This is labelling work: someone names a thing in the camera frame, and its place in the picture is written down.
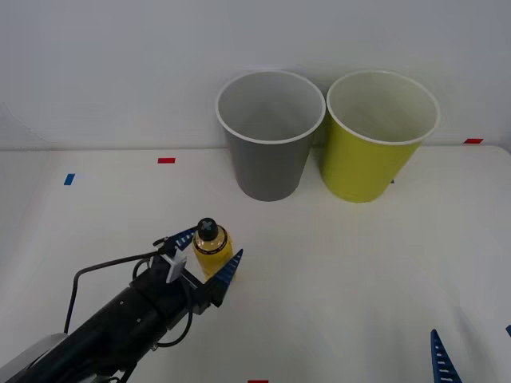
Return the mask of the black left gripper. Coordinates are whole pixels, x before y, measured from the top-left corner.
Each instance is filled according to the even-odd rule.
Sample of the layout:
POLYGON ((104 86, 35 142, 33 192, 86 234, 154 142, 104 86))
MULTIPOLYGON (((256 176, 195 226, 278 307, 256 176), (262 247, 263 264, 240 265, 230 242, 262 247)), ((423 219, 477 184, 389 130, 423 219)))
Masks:
MULTIPOLYGON (((158 239, 153 246, 160 254, 175 255, 192 243, 195 232, 196 227, 191 227, 158 239)), ((141 271, 143 262, 140 261, 134 268, 131 287, 141 293, 166 320, 182 318, 188 313, 189 307, 192 307, 194 314, 201 315, 210 306, 222 305, 243 253, 244 250, 240 249, 205 284, 186 269, 172 282, 167 282, 170 271, 167 263, 153 263, 141 271)))

